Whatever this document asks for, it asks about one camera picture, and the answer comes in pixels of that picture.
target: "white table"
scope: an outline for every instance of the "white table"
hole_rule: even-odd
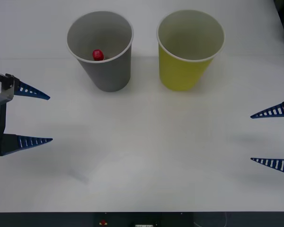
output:
[[[0,0],[0,72],[51,96],[15,97],[5,132],[54,138],[0,157],[0,212],[284,211],[284,174],[250,160],[284,158],[284,118],[249,118],[284,101],[272,3],[165,2]],[[115,93],[99,91],[65,48],[69,23],[91,6],[135,29],[132,78]],[[137,56],[156,55],[158,20],[187,7],[218,18],[227,44],[193,90],[172,92],[157,57]]]
[[[73,20],[113,10],[133,24],[133,56],[157,56],[156,28],[168,13],[197,9],[225,28],[224,51],[284,55],[284,32],[272,0],[0,0],[0,59],[73,58],[66,34]]]
[[[0,72],[51,96],[15,97],[6,133],[54,138],[0,157],[0,212],[284,211],[284,173],[250,160],[284,158],[284,118],[249,118],[284,101],[284,56],[222,53],[190,92],[165,88],[155,57],[116,93],[74,59]]]

